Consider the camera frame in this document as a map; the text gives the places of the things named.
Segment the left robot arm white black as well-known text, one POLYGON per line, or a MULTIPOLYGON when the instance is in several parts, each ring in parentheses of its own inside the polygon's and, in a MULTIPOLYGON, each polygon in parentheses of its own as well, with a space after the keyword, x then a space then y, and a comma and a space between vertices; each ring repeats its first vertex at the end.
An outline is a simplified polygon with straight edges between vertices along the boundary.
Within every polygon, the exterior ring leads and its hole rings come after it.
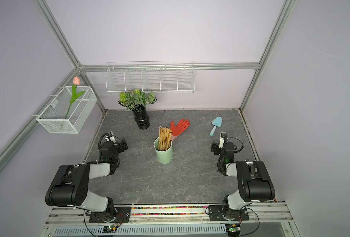
POLYGON ((112 198, 89 191, 89 180, 113 175, 120 165, 119 154, 127 149, 124 138, 104 133, 98 142, 99 159, 60 166, 45 195, 45 203, 48 206, 74 207, 114 217, 116 210, 112 198))

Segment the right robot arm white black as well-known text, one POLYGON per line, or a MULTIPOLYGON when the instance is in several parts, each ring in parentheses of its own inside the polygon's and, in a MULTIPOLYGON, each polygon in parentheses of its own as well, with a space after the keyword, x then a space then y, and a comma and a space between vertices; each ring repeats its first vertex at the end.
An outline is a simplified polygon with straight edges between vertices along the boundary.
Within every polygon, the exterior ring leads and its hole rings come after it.
POLYGON ((224 215, 236 214, 253 202, 275 199, 275 188, 262 161, 236 161, 235 155, 241 152, 244 144, 237 147, 227 133, 221 133, 219 142, 211 144, 211 151, 218 155, 217 171, 224 176, 236 177, 238 190, 227 195, 222 202, 224 215))

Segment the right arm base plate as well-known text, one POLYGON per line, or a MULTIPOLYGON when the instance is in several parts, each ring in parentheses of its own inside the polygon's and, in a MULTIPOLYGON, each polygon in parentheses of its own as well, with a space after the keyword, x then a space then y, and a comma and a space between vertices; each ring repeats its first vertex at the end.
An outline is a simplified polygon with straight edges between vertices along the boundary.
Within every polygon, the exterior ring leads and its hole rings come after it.
POLYGON ((206 214, 210 221, 248 221, 247 209, 233 210, 222 205, 209 205, 206 214))

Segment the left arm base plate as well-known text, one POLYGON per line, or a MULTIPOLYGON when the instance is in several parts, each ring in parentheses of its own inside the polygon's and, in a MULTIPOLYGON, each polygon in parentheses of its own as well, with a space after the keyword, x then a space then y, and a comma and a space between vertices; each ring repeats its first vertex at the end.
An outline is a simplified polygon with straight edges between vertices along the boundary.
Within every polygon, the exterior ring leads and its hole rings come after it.
POLYGON ((127 223, 131 216, 132 208, 130 206, 117 206, 112 213, 108 211, 93 212, 89 214, 89 223, 127 223))

